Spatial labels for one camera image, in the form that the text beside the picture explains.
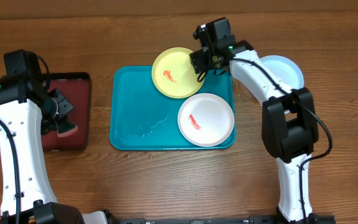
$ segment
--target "white robotic arm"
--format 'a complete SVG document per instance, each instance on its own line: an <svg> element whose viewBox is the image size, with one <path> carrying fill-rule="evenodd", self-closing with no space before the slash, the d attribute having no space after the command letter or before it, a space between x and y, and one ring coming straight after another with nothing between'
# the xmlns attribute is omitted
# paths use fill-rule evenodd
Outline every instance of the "white robotic arm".
<svg viewBox="0 0 358 224"><path fill-rule="evenodd" d="M239 52L234 58L246 59L257 63L275 80L276 83L279 83L287 93L291 93L291 89L293 88L282 82L280 78L276 77L262 63L255 50ZM260 104L267 101L270 97L279 98L283 96L283 93L275 89L272 82L266 78L260 69L249 63L231 60L230 72L234 78L238 79L248 90L250 90ZM285 163L280 158L276 159L278 165L278 178L280 180L280 203L278 204L278 208L289 222L303 219L299 191L299 166L303 161L310 157L311 155L302 154L293 158L290 163ZM309 202L308 193L308 164L304 166L302 182L305 210L306 214L309 215L312 212L312 208Z"/></svg>
<svg viewBox="0 0 358 224"><path fill-rule="evenodd" d="M36 200L44 203L57 202L49 184L41 145L41 109L31 100L19 103L17 100L0 105L0 120L14 135L19 162L20 186L22 192L21 210L31 209ZM0 151L4 182L1 215L8 211L16 213L15 179L11 145L0 125Z"/></svg>
<svg viewBox="0 0 358 224"><path fill-rule="evenodd" d="M266 150L277 160L280 179L277 215L284 223L310 219L305 161L311 158L313 144L318 140L311 93L284 83L262 63L248 42L236 42L226 18L198 26L193 37L201 42L201 50L190 54L191 64L200 74L199 82L208 70L229 67L230 74L262 105L262 139ZM289 112L296 113L296 118L287 121L285 113Z"/></svg>

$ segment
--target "white plate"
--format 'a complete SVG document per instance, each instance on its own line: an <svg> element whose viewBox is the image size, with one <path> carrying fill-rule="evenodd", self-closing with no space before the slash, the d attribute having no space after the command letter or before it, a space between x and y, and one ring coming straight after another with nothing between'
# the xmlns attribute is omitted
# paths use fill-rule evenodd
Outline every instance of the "white plate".
<svg viewBox="0 0 358 224"><path fill-rule="evenodd" d="M230 136L234 127L234 113L221 97L200 93L182 104L178 125L189 142L202 147L217 146Z"/></svg>
<svg viewBox="0 0 358 224"><path fill-rule="evenodd" d="M290 59L278 55L269 55L260 59L262 63L283 82L294 89L303 88L302 71Z"/></svg>

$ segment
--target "robotic arm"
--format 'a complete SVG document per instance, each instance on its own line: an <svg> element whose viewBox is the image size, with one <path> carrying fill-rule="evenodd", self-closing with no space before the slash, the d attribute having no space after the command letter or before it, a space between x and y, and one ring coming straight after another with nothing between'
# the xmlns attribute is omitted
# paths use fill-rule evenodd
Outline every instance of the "robotic arm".
<svg viewBox="0 0 358 224"><path fill-rule="evenodd" d="M262 139L277 160L280 179L277 217L284 223L317 222L308 195L308 163L304 162L311 158L318 140L317 122L307 111L314 114L311 93L306 88L294 90L263 65L248 42L236 42L226 18L198 26L193 37L201 42L201 50L190 54L199 82L208 71L229 67L231 75L262 105ZM287 121L285 113L297 116Z"/></svg>
<svg viewBox="0 0 358 224"><path fill-rule="evenodd" d="M4 183L0 223L15 220L28 223L33 216L37 223L84 223L84 220L89 223L95 215L100 217L100 212L82 217L78 209L56 203L48 180L41 134L56 130L58 136L67 136L77 128L67 120L73 105L58 89L48 92L50 77L47 75L45 83L39 58L24 50L4 55L7 75L0 79L0 152Z"/></svg>

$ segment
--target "paper plate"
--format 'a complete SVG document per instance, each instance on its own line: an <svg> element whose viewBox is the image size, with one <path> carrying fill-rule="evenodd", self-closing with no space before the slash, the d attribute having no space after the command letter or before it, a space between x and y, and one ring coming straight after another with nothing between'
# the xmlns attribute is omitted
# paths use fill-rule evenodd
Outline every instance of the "paper plate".
<svg viewBox="0 0 358 224"><path fill-rule="evenodd" d="M153 83L157 89L172 98L186 98L195 94L203 85L199 83L189 54L193 51L174 47L162 52L154 61Z"/></svg>
<svg viewBox="0 0 358 224"><path fill-rule="evenodd" d="M189 142L202 147L217 146L230 136L234 114L224 99L214 94L200 93L182 104L178 125Z"/></svg>
<svg viewBox="0 0 358 224"><path fill-rule="evenodd" d="M303 88L302 71L290 59L278 55L269 55L260 59L262 63L283 82L294 89Z"/></svg>

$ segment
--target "plastic tray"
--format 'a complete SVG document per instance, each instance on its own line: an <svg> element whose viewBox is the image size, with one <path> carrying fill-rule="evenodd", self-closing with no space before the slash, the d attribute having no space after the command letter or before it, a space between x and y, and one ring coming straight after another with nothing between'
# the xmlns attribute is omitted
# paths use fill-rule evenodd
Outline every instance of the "plastic tray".
<svg viewBox="0 0 358 224"><path fill-rule="evenodd" d="M152 66L120 68L112 88L110 142L120 150L168 151L226 149L236 140L236 125L220 145L199 147L188 142L178 127L178 112L186 100L160 93L152 81ZM206 76L197 93L213 93L226 100L234 112L231 76Z"/></svg>

